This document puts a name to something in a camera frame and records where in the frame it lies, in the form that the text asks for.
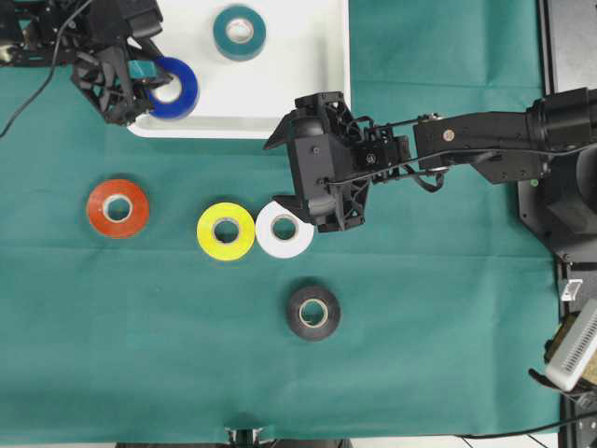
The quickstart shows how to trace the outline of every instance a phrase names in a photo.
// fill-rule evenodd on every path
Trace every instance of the screw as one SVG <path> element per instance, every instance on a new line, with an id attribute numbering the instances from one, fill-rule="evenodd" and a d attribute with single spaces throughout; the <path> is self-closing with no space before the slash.
<path id="1" fill-rule="evenodd" d="M 444 131 L 444 141 L 451 142 L 454 138 L 456 138 L 456 133 L 452 129 L 447 129 L 446 131 Z"/>

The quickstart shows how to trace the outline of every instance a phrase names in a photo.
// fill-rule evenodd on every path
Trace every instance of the black tape roll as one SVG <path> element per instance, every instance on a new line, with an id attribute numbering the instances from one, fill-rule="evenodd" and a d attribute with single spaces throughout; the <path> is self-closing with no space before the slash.
<path id="1" fill-rule="evenodd" d="M 313 322 L 303 312 L 309 304 L 321 307 L 323 317 Z M 332 334 L 340 323 L 341 310 L 336 296 L 324 287 L 304 287 L 295 292 L 286 308 L 288 325 L 297 336 L 306 341 L 321 341 Z"/>

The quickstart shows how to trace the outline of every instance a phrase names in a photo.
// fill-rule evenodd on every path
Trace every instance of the table surface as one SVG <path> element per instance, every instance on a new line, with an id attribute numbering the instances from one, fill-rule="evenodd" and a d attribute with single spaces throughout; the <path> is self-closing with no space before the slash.
<path id="1" fill-rule="evenodd" d="M 353 0 L 350 14 L 356 115 L 523 110 L 542 94 L 534 0 Z M 137 138 L 105 126 L 68 72 L 0 142 L 0 442 L 481 433 L 557 418 L 557 396 L 527 375 L 557 325 L 551 258 L 518 221 L 513 186 L 470 167 L 436 194 L 377 186 L 365 226 L 315 235 L 298 258 L 256 245 L 217 262 L 197 247 L 201 212 L 226 200 L 256 216 L 290 192 L 285 152 Z M 0 116 L 45 75 L 1 70 Z M 130 240 L 85 215 L 110 177 L 150 201 Z M 289 294 L 311 283 L 343 311 L 321 343 L 285 323 Z"/>

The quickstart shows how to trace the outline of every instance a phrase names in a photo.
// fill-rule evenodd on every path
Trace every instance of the electrical tape roll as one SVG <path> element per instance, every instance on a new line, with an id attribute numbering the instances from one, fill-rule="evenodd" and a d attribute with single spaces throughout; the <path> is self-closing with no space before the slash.
<path id="1" fill-rule="evenodd" d="M 319 322 L 308 322 L 303 317 L 304 308 L 309 303 L 318 304 L 323 311 Z M 300 338 L 317 342 L 329 337 L 340 324 L 341 309 L 336 296 L 324 287 L 303 287 L 295 292 L 286 307 L 288 325 Z"/>
<path id="2" fill-rule="evenodd" d="M 193 70 L 176 58 L 161 57 L 154 63 L 171 75 L 180 80 L 180 95 L 173 101 L 164 103 L 158 99 L 156 93 L 146 89 L 147 97 L 153 105 L 149 112 L 157 119 L 183 119 L 188 116 L 199 101 L 199 81 Z"/>
<path id="3" fill-rule="evenodd" d="M 239 24 L 248 28 L 248 37 L 234 41 L 229 36 L 229 28 Z M 250 7 L 235 5 L 218 14 L 214 22 L 215 46 L 222 55 L 233 61 L 249 61 L 262 50 L 266 39 L 265 22 Z"/>
<path id="4" fill-rule="evenodd" d="M 276 236 L 273 226 L 281 219 L 288 219 L 295 228 L 295 233 L 283 240 Z M 257 241 L 263 250 L 277 259 L 292 259 L 303 253 L 313 240 L 315 227 L 302 222 L 276 201 L 268 203 L 259 212 L 255 224 Z"/>
<path id="5" fill-rule="evenodd" d="M 125 201 L 128 215 L 121 219 L 109 216 L 109 205 Z M 143 190 L 130 180 L 112 179 L 98 185 L 87 200 L 91 226 L 108 238 L 130 238 L 141 231 L 149 219 L 149 202 Z"/>
<path id="6" fill-rule="evenodd" d="M 223 221 L 232 222 L 238 228 L 238 236 L 230 243 L 223 243 L 215 236 L 215 227 Z M 255 222 L 249 212 L 236 203 L 216 203 L 199 218 L 197 241 L 201 249 L 213 259 L 241 259 L 255 241 Z"/>

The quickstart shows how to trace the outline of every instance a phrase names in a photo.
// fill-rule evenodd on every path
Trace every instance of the white tray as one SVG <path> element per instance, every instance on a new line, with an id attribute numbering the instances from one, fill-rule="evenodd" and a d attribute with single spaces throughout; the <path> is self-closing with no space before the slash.
<path id="1" fill-rule="evenodd" d="M 176 121 L 143 115 L 129 126 L 142 137 L 268 138 L 294 99 L 343 91 L 350 105 L 348 0 L 160 0 L 164 56 L 186 62 L 200 84 L 195 110 Z M 261 53 L 234 62 L 215 47 L 212 28 L 224 8 L 242 4 L 266 22 Z"/>

